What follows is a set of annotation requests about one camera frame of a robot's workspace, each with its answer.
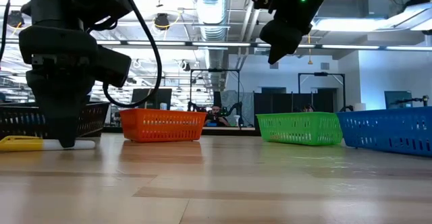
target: computer monitor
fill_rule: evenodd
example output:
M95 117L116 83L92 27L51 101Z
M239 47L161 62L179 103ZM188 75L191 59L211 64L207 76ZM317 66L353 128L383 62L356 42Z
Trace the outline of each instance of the computer monitor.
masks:
M149 94L150 89L134 89L132 93L132 102L138 102ZM167 104L167 109L171 106L171 96L173 90L170 88L161 88L157 91L156 95L147 101L147 109L160 109L161 103ZM139 108L145 108L145 104L138 106Z

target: blue basket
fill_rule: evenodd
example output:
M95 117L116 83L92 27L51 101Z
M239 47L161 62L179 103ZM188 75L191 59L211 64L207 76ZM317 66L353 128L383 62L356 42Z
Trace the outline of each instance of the blue basket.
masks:
M432 107L337 116L347 146L432 157Z

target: desk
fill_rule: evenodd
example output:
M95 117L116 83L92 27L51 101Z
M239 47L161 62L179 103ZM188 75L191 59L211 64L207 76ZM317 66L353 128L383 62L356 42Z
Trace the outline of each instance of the desk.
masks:
M432 223L427 157L257 137L1 153L4 224Z

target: orange basket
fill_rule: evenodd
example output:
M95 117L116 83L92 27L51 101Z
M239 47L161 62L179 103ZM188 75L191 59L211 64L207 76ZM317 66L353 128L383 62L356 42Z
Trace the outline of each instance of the orange basket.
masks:
M137 142L198 140L206 115L157 109L120 111L124 137Z

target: black basket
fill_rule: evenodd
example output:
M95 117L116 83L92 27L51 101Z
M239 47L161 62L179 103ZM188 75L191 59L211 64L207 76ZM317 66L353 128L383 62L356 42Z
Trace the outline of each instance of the black basket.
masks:
M76 137L101 136L109 103L89 103L81 111ZM0 139L6 136L55 138L35 103L0 105Z

